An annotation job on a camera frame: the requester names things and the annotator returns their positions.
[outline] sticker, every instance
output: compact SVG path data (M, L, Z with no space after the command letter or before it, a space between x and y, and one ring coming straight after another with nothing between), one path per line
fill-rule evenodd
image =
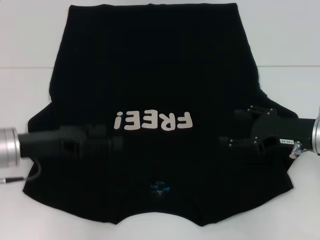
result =
M280 139L281 144L292 144L294 145L295 142L293 140L288 140L288 139Z

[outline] white surface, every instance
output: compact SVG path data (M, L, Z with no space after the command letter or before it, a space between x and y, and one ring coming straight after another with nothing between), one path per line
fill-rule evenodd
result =
M1 0L0 127L25 132L27 121L49 102L49 82L68 7L102 3L191 3L181 0ZM207 1L225 3L227 1ZM240 15L258 65L319 65L319 1L239 0ZM269 97L314 118L320 105L320 67L260 67ZM27 174L31 162L0 169ZM0 185L0 239L6 240L319 240L320 158L300 156L289 175L294 189L218 224L198 227L169 214L129 217L118 225L85 220L42 205L22 193L23 183Z

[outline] cable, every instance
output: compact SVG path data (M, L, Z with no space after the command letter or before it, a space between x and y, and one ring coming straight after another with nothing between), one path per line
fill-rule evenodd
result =
M35 179L37 179L41 172L42 172L42 167L41 167L41 164L40 162L37 160L37 159L32 159L32 161L36 164L38 170L37 172L32 175L32 176L26 176L26 177L23 177L23 176L16 176L16 177L2 177L0 178L0 184L8 184L8 183L14 183L14 182L19 182L19 181L33 181Z
M41 175L42 167L41 167L40 162L36 158L33 159L33 162L38 167L38 171L32 176L24 177L24 180L26 180L26 181L33 181L33 180L35 180L36 178L38 178Z

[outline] black t-shirt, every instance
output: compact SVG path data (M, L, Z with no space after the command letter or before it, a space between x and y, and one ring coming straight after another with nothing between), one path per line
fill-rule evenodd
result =
M23 191L48 206L114 224L160 212L204 226L293 188L287 149L219 145L250 137L253 123L234 110L297 117L260 89L235 3L71 6L49 92L30 132L105 124L125 148L112 159L40 159Z

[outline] metal cylinder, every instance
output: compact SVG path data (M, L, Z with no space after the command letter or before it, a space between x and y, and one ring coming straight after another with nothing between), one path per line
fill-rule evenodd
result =
M320 153L320 117L318 116L312 130L312 150L316 154Z
M289 155L291 159L296 159L301 154L301 146L302 144L299 141L294 143L291 154Z
M15 128L0 129L0 168L9 168L20 163L20 144Z

